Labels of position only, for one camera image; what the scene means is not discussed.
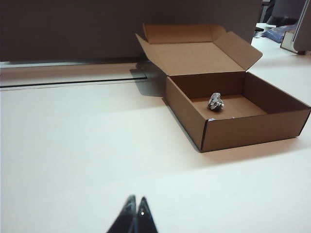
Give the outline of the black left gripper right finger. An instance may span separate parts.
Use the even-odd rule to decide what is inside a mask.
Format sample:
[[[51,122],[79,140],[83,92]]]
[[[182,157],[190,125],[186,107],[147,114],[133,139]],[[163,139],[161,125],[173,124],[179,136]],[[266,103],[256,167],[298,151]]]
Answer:
[[[158,233],[146,197],[142,197],[136,214],[136,233]]]

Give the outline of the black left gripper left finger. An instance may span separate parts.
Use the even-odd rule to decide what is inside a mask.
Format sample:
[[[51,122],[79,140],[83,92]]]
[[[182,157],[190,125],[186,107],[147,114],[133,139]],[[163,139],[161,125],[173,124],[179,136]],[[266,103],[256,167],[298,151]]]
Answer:
[[[129,195],[107,233],[136,233],[136,197]]]

